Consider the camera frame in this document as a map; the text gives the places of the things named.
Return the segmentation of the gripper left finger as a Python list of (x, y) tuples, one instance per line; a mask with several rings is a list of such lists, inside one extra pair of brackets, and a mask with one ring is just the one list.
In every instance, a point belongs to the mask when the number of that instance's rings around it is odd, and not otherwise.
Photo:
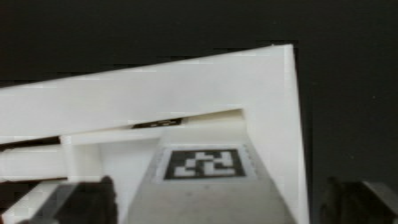
[(15, 224), (117, 224), (113, 181), (60, 184), (29, 218)]

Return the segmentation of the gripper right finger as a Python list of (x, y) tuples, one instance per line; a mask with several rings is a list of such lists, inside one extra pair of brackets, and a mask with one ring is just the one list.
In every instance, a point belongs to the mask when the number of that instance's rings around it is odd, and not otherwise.
[(319, 224), (398, 224), (398, 193), (381, 182), (326, 180)]

